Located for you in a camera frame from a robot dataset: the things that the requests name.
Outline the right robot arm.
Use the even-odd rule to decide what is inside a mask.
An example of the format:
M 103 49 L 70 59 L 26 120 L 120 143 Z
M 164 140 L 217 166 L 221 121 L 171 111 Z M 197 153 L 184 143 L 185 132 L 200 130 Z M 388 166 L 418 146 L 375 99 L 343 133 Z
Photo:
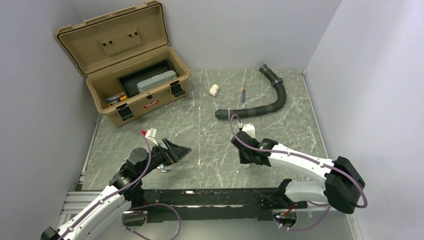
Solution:
M 310 179 L 281 182 L 275 200 L 282 208 L 310 201 L 327 203 L 342 213 L 352 214 L 356 208 L 368 205 L 358 204 L 365 197 L 366 183 L 345 157 L 333 160 L 311 156 L 269 138 L 258 141 L 243 130 L 233 136 L 231 143 L 238 149 L 241 164 L 289 169 Z

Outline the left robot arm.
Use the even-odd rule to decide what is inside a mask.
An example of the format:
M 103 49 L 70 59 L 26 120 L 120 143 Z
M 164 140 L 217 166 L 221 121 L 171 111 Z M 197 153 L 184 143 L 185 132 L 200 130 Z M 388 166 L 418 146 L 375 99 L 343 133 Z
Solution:
M 145 203 L 142 178 L 160 165 L 170 166 L 192 150 L 163 138 L 131 151 L 126 162 L 103 191 L 80 213 L 57 228 L 48 227 L 42 240 L 93 240 L 124 212 L 139 209 Z

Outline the silver open-end wrench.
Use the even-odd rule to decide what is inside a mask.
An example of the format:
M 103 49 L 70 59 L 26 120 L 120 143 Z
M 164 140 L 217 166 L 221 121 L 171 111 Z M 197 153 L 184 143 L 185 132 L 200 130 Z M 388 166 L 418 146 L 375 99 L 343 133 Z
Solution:
M 160 164 L 157 169 L 160 170 L 162 173 L 167 173 L 171 171 L 171 169 L 167 168 L 164 164 Z

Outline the white pipe fitting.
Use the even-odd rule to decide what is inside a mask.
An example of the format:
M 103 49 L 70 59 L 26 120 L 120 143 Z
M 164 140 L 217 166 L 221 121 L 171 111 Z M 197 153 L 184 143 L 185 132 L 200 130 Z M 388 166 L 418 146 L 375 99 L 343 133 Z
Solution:
M 216 97 L 218 95 L 219 89 L 219 86 L 217 84 L 214 84 L 209 89 L 209 94 L 213 97 Z

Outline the grey plastic case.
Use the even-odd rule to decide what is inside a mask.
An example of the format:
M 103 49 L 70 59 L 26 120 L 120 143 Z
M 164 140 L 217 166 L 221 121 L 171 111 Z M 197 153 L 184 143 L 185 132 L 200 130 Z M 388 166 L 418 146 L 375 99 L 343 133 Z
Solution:
M 166 72 L 163 72 L 161 74 L 152 76 L 150 78 L 147 78 L 145 80 L 142 80 L 137 83 L 137 90 L 140 94 L 150 91 L 151 89 L 154 89 L 158 86 L 161 86 L 177 77 L 177 74 L 173 70 L 168 70 Z

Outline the black tray in toolbox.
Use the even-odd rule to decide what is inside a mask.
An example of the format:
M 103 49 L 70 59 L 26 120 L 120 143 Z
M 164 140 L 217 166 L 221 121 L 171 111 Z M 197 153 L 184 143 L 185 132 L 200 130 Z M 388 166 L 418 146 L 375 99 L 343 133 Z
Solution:
M 127 97 L 131 98 L 139 94 L 137 83 L 171 70 L 175 71 L 170 61 L 163 60 L 132 72 L 128 75 L 119 77 L 118 83 L 122 87 L 123 92 L 127 95 Z

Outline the orange black tool in toolbox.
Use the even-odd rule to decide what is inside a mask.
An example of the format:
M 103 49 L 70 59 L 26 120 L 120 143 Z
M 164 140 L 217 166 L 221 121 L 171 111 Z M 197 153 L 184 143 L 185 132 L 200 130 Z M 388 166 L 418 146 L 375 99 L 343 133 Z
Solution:
M 117 104 L 117 103 L 119 103 L 119 102 L 122 102 L 122 101 L 126 100 L 127 98 L 128 98 L 128 97 L 127 97 L 127 95 L 126 95 L 126 94 L 121 93 L 121 94 L 117 94 L 117 95 L 114 95 L 114 96 L 112 96 L 112 97 L 109 97 L 109 98 L 107 98 L 105 101 L 106 101 L 106 103 L 107 103 L 109 106 L 113 106 L 113 105 L 115 105 L 115 104 Z

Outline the tan plastic toolbox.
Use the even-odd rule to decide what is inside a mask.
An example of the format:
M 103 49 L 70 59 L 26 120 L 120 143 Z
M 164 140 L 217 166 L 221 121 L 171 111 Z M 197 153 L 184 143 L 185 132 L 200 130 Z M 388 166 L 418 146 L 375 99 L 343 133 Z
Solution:
M 86 76 L 97 111 L 116 127 L 184 98 L 190 91 L 190 70 L 169 45 L 159 1 L 61 27 L 56 39 Z M 112 106 L 106 103 L 107 98 L 124 93 L 118 78 L 164 60 L 177 73 L 175 79 Z

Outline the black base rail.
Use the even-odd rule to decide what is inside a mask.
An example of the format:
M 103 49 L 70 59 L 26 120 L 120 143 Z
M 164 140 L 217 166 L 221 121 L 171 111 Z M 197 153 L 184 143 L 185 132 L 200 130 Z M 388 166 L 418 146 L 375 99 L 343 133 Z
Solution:
M 307 207 L 306 201 L 290 202 L 277 188 L 143 189 L 130 202 L 131 210 L 147 213 L 148 223 L 178 218 L 272 221 L 273 213 Z

